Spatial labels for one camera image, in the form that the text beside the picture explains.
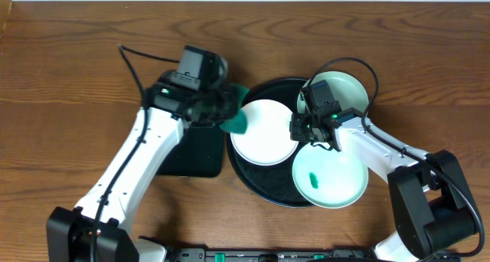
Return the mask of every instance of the wood grain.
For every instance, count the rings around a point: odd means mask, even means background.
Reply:
[[[11,7],[11,0],[0,0],[0,39],[2,38],[5,27],[7,26],[7,19],[8,15],[10,14]]]
[[[139,96],[116,45],[229,60],[247,87],[365,59],[381,91],[371,118],[410,145],[454,152],[490,222],[490,6],[448,3],[18,2],[0,48],[0,260],[47,260],[45,223],[71,208],[126,138]],[[172,66],[131,57],[145,85]],[[347,71],[372,93],[369,73]],[[217,178],[156,177],[132,237],[213,248],[371,246],[394,223],[370,174],[354,205],[291,209],[250,192],[228,159]],[[478,238],[458,244],[469,251]],[[486,247],[468,261],[490,260]]]

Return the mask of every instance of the black base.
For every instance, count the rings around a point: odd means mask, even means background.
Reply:
[[[89,261],[90,235],[93,219],[81,214],[82,208],[69,211],[57,207],[46,223],[47,250],[50,262]],[[97,261],[133,262],[139,254],[125,230],[117,227],[118,221],[110,218],[99,223]]]
[[[168,154],[156,175],[213,178],[223,163],[224,133],[219,126],[191,127]]]
[[[337,248],[332,251],[206,251],[203,248],[172,249],[167,247],[165,262],[384,262],[372,250]],[[458,257],[428,260],[460,262]]]
[[[268,81],[253,88],[245,97],[243,105],[254,100],[275,100],[297,113],[296,101],[306,78],[282,78]],[[296,151],[284,162],[272,166],[254,165],[243,159],[233,148],[230,135],[227,151],[231,165],[240,180],[254,193],[277,205],[287,207],[310,207],[313,204],[301,196],[292,180],[292,163],[296,153],[305,145],[300,143]]]

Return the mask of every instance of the green object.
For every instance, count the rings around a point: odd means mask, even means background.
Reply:
[[[224,254],[215,254],[214,262],[224,262],[225,255]]]
[[[309,181],[312,183],[312,187],[314,189],[318,189],[319,188],[319,181],[318,179],[316,178],[316,175],[313,174],[313,172],[310,172],[309,173]]]
[[[238,84],[232,84],[238,92],[238,108],[242,107],[243,99],[247,96],[249,89]],[[226,133],[244,134],[247,131],[247,116],[242,110],[238,110],[237,115],[231,120],[227,120],[220,125],[220,128]]]
[[[330,148],[328,143],[316,144]],[[369,174],[357,156],[348,152],[326,152],[307,144],[294,158],[292,180],[299,193],[311,203],[323,208],[343,208],[362,196]]]

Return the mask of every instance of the light green bowl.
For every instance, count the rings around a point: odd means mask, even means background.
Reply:
[[[363,112],[366,109],[369,103],[368,93],[366,93],[361,82],[353,76],[339,71],[328,71],[315,76],[312,84],[320,80],[327,81],[334,98],[338,100],[342,110],[355,108]],[[298,113],[305,112],[306,103],[299,98],[299,95],[296,105]]]
[[[299,193],[314,205],[343,208],[357,201],[366,190],[368,168],[344,152],[306,145],[294,159],[292,179]]]

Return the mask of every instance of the black cable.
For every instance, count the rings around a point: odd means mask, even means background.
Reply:
[[[431,254],[428,257],[425,257],[423,259],[418,260],[417,262],[428,262],[428,261],[431,261],[433,258],[436,258],[435,254]]]
[[[373,75],[373,78],[374,78],[374,82],[376,84],[376,87],[374,89],[373,97],[371,98],[371,100],[367,104],[366,109],[362,113],[362,117],[361,117],[361,124],[364,127],[364,130],[366,132],[370,133],[375,139],[377,139],[377,140],[381,141],[382,143],[386,144],[387,146],[389,146],[389,147],[397,150],[400,154],[405,155],[405,156],[408,156],[409,158],[412,158],[412,159],[418,161],[418,163],[421,163],[421,164],[425,165],[428,169],[430,169],[431,171],[433,171],[445,183],[447,183],[451,188],[453,188],[458,193],[459,196],[461,196],[462,200],[466,203],[466,206],[468,207],[469,211],[471,212],[472,217],[473,217],[473,219],[474,219],[474,221],[476,223],[476,229],[477,229],[477,231],[479,233],[479,243],[478,243],[478,246],[475,248],[475,250],[470,251],[470,252],[467,252],[467,253],[450,253],[450,252],[448,252],[446,255],[448,255],[448,256],[456,256],[456,257],[472,257],[472,256],[475,256],[476,254],[478,254],[480,251],[482,251],[483,245],[485,244],[485,230],[483,228],[483,222],[482,222],[482,219],[481,219],[479,213],[476,211],[476,208],[472,205],[472,203],[465,196],[465,194],[461,191],[461,189],[459,189],[459,187],[455,184],[455,182],[448,175],[446,175],[446,173],[441,172],[440,170],[438,170],[437,168],[433,167],[432,165],[430,165],[425,160],[423,160],[423,159],[415,156],[414,154],[408,152],[406,148],[400,148],[398,146],[395,146],[393,143],[387,141],[386,139],[382,138],[381,136],[379,136],[375,132],[373,132],[371,130],[371,126],[366,125],[366,115],[368,114],[369,109],[373,105],[374,100],[376,99],[376,96],[377,96],[377,92],[379,90],[379,81],[377,79],[376,72],[374,71],[374,69],[368,63],[364,62],[361,59],[357,59],[357,58],[354,58],[354,57],[342,57],[342,58],[334,59],[334,60],[329,61],[326,64],[324,64],[322,67],[320,67],[315,72],[315,74],[313,75],[312,79],[310,79],[308,81],[308,86],[312,83],[313,79],[318,74],[320,74],[322,72],[322,70],[324,68],[326,68],[327,66],[329,66],[331,64],[340,62],[340,61],[356,61],[356,62],[358,62],[360,64],[363,64],[371,72],[371,74]]]
[[[147,57],[147,58],[151,58],[151,59],[155,59],[155,60],[160,60],[160,61],[165,61],[165,62],[170,62],[170,63],[178,63],[179,62],[179,60],[169,59],[169,58],[165,58],[165,57],[159,57],[159,56],[156,56],[156,55],[146,54],[146,53],[142,53],[142,52],[139,52],[139,51],[135,51],[135,50],[133,50],[133,49],[131,49],[129,47],[125,47],[123,45],[120,45],[119,46],[119,49],[120,48],[122,48],[125,51],[131,52],[133,54],[137,54],[139,56],[143,56],[143,57]]]
[[[334,146],[330,146],[330,147],[325,147],[323,146],[323,144],[315,144],[315,142],[310,142],[309,145],[313,146],[313,147],[320,147],[322,149],[324,149],[325,151],[332,151],[334,149]]]
[[[149,119],[148,119],[148,106],[145,104],[145,91],[143,90],[143,85],[141,85],[141,82],[139,81],[138,75],[136,74],[134,67],[132,67],[128,58],[124,54],[124,51],[129,51],[131,53],[141,55],[143,57],[148,57],[148,58],[152,58],[152,59],[156,59],[156,60],[160,60],[160,61],[178,63],[177,60],[157,57],[157,56],[151,55],[151,54],[143,54],[139,51],[134,51],[134,50],[127,48],[123,45],[119,46],[119,52],[121,54],[121,57],[126,62],[126,65],[128,66],[129,70],[131,71],[132,78],[134,79],[136,86],[138,87],[139,94],[141,95],[141,104],[142,104],[142,107],[144,110],[145,118],[143,121],[143,128],[142,128],[141,134],[138,137],[138,139],[136,140],[136,144],[132,148],[131,152],[129,152],[126,159],[124,159],[124,162],[122,162],[122,164],[119,167],[119,169],[117,170],[116,174],[110,180],[104,194],[100,197],[99,207],[97,208],[95,218],[93,221],[93,226],[92,226],[92,240],[91,240],[91,244],[90,244],[90,261],[91,262],[96,262],[96,249],[97,249],[97,237],[98,237],[97,231],[99,228],[100,218],[102,217],[102,211],[104,209],[104,205],[107,203],[107,200],[109,198],[109,194],[110,194],[113,186],[116,184],[117,179],[121,176],[121,173],[123,173],[124,168],[128,165],[129,161],[134,156],[134,154],[138,150],[139,146],[142,144],[142,142],[144,142],[146,130],[148,129],[148,121],[149,121]]]

